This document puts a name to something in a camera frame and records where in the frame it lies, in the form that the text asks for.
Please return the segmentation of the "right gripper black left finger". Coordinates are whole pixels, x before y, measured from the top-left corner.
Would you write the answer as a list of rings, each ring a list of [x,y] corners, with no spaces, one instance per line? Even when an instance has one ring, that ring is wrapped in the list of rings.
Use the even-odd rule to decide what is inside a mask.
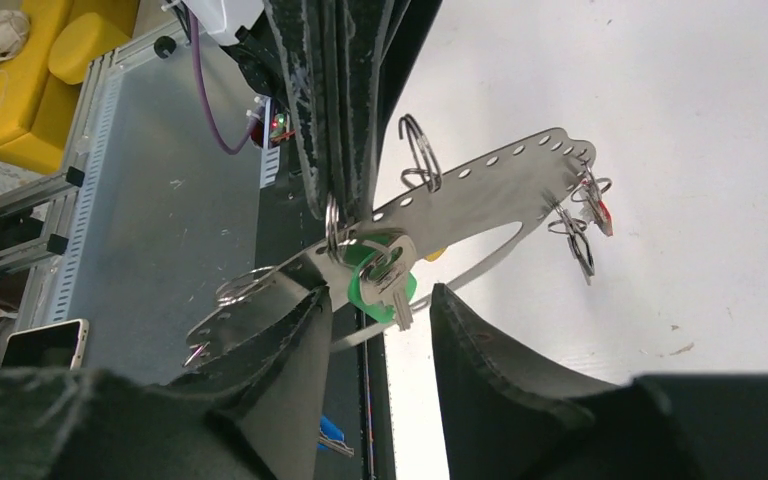
[[[332,308],[324,287],[166,385],[0,370],[0,479],[310,479]]]

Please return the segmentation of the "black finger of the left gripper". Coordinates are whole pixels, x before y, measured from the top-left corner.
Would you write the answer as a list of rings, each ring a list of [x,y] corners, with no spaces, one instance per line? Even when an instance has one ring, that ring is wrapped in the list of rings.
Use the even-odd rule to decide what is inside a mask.
[[[373,114],[373,187],[376,187],[383,141],[408,77],[441,7],[441,0],[374,1],[376,50]]]
[[[391,1],[267,1],[308,205],[335,200],[344,220],[372,202],[379,71]]]

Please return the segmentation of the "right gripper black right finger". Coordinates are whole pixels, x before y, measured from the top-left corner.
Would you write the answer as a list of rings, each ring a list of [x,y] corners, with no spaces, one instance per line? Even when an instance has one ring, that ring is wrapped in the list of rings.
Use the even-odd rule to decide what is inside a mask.
[[[768,479],[768,374],[619,386],[523,345],[444,284],[429,314],[453,479]]]

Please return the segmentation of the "blue tagged key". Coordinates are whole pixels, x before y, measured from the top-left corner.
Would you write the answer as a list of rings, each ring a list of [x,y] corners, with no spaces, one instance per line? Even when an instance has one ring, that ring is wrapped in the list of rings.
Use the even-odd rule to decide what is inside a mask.
[[[317,448],[319,450],[329,450],[348,458],[354,456],[354,449],[346,444],[343,431],[325,415],[320,417]]]

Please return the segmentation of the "yellow tagged key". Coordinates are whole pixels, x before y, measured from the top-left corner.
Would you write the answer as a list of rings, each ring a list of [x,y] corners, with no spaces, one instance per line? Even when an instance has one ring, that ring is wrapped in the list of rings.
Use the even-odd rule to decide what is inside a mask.
[[[438,260],[446,252],[446,250],[447,250],[446,247],[441,248],[439,250],[436,250],[436,251],[434,251],[434,252],[424,256],[423,259],[425,261],[427,261],[427,262],[434,262],[434,261]]]

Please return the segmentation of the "green tagged key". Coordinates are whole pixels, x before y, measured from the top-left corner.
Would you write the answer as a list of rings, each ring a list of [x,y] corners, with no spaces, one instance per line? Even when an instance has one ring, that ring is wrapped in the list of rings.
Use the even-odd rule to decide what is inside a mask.
[[[348,240],[345,261],[353,268],[348,300],[381,325],[399,330],[413,324],[410,300],[417,289],[411,273],[418,261],[413,240],[399,231]]]

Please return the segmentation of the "black tagged key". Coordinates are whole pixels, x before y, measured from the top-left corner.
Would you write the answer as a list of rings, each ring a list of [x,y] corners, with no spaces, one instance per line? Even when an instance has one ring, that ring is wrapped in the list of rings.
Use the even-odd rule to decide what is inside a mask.
[[[595,276],[595,262],[585,231],[575,225],[567,230],[567,240],[572,255],[579,264],[585,282],[590,286]]]

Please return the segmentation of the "red tagged key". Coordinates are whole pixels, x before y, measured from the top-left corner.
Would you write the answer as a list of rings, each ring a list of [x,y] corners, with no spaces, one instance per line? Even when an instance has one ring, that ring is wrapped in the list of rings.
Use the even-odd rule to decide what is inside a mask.
[[[598,227],[606,237],[614,235],[612,216],[601,199],[589,198],[583,208],[584,216]]]

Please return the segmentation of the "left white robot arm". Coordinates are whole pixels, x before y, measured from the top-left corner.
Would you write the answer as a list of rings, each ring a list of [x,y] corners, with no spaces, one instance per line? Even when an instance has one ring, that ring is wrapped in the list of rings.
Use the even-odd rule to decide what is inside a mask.
[[[287,108],[313,216],[370,215],[386,127],[438,1],[188,1],[258,93]]]

